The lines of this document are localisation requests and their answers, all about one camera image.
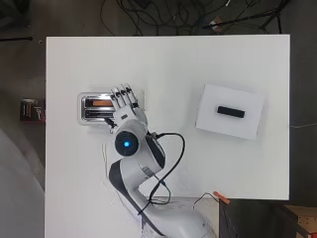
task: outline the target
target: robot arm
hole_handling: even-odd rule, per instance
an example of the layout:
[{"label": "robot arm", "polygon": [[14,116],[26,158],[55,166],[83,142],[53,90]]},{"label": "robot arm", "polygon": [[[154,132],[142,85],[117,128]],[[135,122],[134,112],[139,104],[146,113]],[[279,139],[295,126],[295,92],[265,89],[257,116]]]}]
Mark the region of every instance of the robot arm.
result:
[{"label": "robot arm", "polygon": [[164,168],[165,155],[155,134],[149,133],[147,117],[131,87],[115,87],[111,100],[116,111],[114,121],[107,122],[113,130],[114,146],[123,158],[111,166],[110,182],[157,234],[169,238],[208,238],[207,224],[197,211],[158,209],[139,192],[144,181]]}]

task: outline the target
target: concrete floor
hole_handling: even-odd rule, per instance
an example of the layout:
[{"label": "concrete floor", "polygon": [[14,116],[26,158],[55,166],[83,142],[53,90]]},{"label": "concrete floor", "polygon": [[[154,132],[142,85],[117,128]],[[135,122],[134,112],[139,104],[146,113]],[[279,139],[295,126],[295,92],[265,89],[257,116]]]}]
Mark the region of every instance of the concrete floor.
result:
[{"label": "concrete floor", "polygon": [[[163,9],[163,1],[155,0]],[[215,0],[210,9],[221,5],[223,0]],[[272,8],[274,0],[264,0],[259,5],[246,11],[244,16]],[[32,151],[35,159],[45,165],[45,126],[21,125],[19,123],[20,98],[45,98],[46,95],[46,37],[49,36],[110,36],[102,26],[99,11],[102,0],[33,0],[31,4],[32,26],[25,29],[14,29],[1,33],[1,38],[33,36],[32,42],[0,43],[0,121],[9,137],[24,151]],[[216,16],[225,20],[235,19],[246,7],[244,0],[232,0],[229,7],[206,18],[206,23]],[[302,125],[317,122],[317,34],[312,24],[317,21],[317,1],[292,0],[282,12],[281,21],[285,34],[291,35],[290,58],[290,121],[291,125]],[[161,16],[168,19],[163,10]],[[133,36],[135,26],[116,1],[107,0],[103,11],[104,22],[117,36]],[[156,33],[154,27],[141,25],[145,36]],[[272,34],[277,33],[277,23],[273,21],[268,27]],[[226,35],[262,34],[263,32],[233,26]],[[161,29],[161,35],[174,35],[173,29]],[[199,31],[199,35],[210,35],[210,31]],[[302,129],[291,129],[290,133],[290,201],[293,204],[317,206],[317,126]],[[31,163],[39,172],[39,164]],[[257,206],[252,201],[235,201],[232,212],[234,217],[244,216],[242,207]],[[241,237],[257,236],[257,229],[248,230],[248,222],[238,222]]]}]

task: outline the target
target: black cable on floor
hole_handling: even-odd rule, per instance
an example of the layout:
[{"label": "black cable on floor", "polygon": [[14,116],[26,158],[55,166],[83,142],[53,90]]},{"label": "black cable on floor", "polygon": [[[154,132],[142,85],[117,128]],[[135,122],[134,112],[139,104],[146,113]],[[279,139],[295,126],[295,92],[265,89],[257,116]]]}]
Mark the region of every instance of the black cable on floor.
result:
[{"label": "black cable on floor", "polygon": [[124,12],[127,14],[127,16],[131,19],[131,21],[132,21],[133,24],[136,26],[136,28],[138,29],[138,31],[140,32],[140,34],[141,34],[141,36],[142,36],[143,33],[142,33],[142,31],[140,30],[140,28],[139,28],[139,26],[137,25],[137,23],[135,22],[135,20],[133,19],[133,17],[129,14],[128,11],[126,11],[124,5],[121,5],[121,4],[120,4],[119,0],[116,0],[116,1],[117,1],[117,3],[118,3],[119,7],[122,9],[122,11],[124,11]]},{"label": "black cable on floor", "polygon": [[[259,4],[262,0],[251,0],[250,2],[248,0],[246,0],[246,4],[247,7],[238,15],[238,17],[235,19],[235,21],[237,21],[249,8],[252,8],[254,6],[256,6],[257,4]],[[236,23],[231,24],[228,28],[226,28],[224,31],[221,32],[221,34],[225,34],[226,32],[228,32]]]},{"label": "black cable on floor", "polygon": [[[140,19],[143,23],[147,24],[147,25],[150,25],[150,26],[155,26],[157,28],[157,36],[159,35],[159,24],[158,22],[156,21],[156,19],[154,19],[149,13],[147,13],[146,11],[143,11],[143,10],[137,10],[135,7],[133,7],[133,9],[128,9],[128,8],[125,8],[126,11],[128,12],[134,12],[137,16],[138,16],[138,19]],[[148,23],[147,21],[145,21],[140,15],[139,13],[144,13],[146,14],[149,18],[152,19],[152,21],[154,22],[153,24],[150,24]]]},{"label": "black cable on floor", "polygon": [[178,35],[179,35],[179,33],[178,33],[178,27],[177,27],[177,24],[175,23],[175,19],[174,19],[175,17],[171,15],[171,12],[170,12],[170,10],[169,10],[168,3],[167,3],[167,1],[166,1],[166,0],[164,0],[164,3],[165,3],[165,6],[166,6],[166,9],[167,9],[167,11],[168,11],[169,17],[172,19],[172,22],[173,22],[173,23],[174,23],[174,25],[175,25],[176,35],[178,36]]},{"label": "black cable on floor", "polygon": [[106,24],[104,23],[104,21],[103,21],[102,10],[103,10],[103,7],[104,7],[106,1],[107,1],[107,0],[103,0],[102,5],[101,5],[101,8],[100,8],[100,14],[99,14],[100,20],[101,20],[101,23],[102,23],[102,25],[104,26],[104,28],[107,29],[107,31],[108,31],[112,36],[115,37],[116,35],[114,35],[114,34],[112,33],[112,31],[110,31],[110,29],[107,27],[107,25],[106,25]]}]

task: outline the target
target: black rectangle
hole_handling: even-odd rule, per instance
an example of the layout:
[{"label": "black rectangle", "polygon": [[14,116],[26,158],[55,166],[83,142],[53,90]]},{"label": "black rectangle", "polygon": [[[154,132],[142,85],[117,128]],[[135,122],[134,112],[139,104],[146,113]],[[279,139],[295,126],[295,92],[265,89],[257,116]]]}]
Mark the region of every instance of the black rectangle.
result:
[{"label": "black rectangle", "polygon": [[113,113],[101,110],[85,110],[85,118],[112,118]]},{"label": "black rectangle", "polygon": [[46,101],[23,98],[20,102],[20,121],[24,123],[46,123]]},{"label": "black rectangle", "polygon": [[239,117],[239,118],[245,117],[245,111],[233,109],[229,107],[219,106],[217,112],[219,114],[224,114],[224,115],[233,116],[233,117]]}]

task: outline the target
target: white tabletop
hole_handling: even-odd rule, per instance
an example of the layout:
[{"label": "white tabletop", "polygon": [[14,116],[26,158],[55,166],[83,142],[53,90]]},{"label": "white tabletop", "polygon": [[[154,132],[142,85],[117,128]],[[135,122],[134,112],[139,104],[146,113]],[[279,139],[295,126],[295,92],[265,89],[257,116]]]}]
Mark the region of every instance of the white tabletop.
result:
[{"label": "white tabletop", "polygon": [[[186,139],[183,161],[166,180],[173,195],[288,199],[288,36],[48,38],[47,81],[47,238],[139,234],[105,181],[104,142],[76,119],[80,92],[122,82],[145,92],[151,131]],[[206,83],[264,95],[256,141],[195,128]],[[180,151],[176,138],[161,141],[167,158],[159,176]]]}]

